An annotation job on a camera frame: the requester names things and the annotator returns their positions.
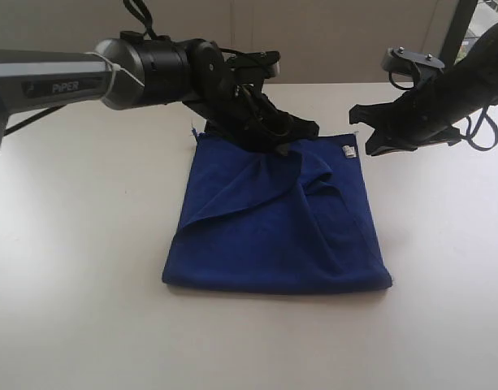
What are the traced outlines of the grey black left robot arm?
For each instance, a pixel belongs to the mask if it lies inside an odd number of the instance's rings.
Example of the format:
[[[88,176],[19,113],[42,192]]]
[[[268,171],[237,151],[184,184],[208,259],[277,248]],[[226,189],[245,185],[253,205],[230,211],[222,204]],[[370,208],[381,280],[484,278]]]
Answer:
[[[0,50],[0,148],[15,130],[12,115],[29,112],[35,121],[91,100],[117,111],[179,102],[208,132],[253,152],[312,140],[318,125],[278,109],[262,90],[278,75],[279,60],[276,51],[241,53],[129,31],[86,53]]]

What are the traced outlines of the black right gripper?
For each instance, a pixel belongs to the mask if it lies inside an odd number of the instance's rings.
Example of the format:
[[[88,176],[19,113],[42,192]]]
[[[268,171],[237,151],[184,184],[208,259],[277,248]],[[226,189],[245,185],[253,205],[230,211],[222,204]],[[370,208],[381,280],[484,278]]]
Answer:
[[[436,87],[404,93],[393,102],[355,105],[349,110],[350,124],[362,123],[378,130],[365,143],[369,156],[455,145],[461,141],[461,133],[453,125],[461,118],[462,94]]]

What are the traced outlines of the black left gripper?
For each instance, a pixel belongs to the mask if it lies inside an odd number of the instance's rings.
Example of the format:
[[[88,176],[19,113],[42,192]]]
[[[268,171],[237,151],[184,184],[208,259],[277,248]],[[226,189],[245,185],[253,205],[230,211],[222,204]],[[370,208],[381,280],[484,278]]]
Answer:
[[[287,157],[291,142],[318,138],[318,124],[288,115],[227,76],[203,81],[183,104],[205,121],[203,132],[249,152]]]

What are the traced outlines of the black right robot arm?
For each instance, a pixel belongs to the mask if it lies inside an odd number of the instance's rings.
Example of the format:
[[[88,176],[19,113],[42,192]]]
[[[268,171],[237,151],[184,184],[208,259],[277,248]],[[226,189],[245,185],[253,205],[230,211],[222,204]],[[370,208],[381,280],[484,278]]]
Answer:
[[[382,68],[390,77],[410,77],[413,85],[404,87],[393,102],[351,108],[351,124],[374,130],[366,142],[368,155],[461,141],[482,151],[474,139],[483,123],[489,124],[493,142],[498,143],[498,125],[488,114],[491,106],[498,105],[498,23],[449,69],[430,54],[402,47],[388,49]]]

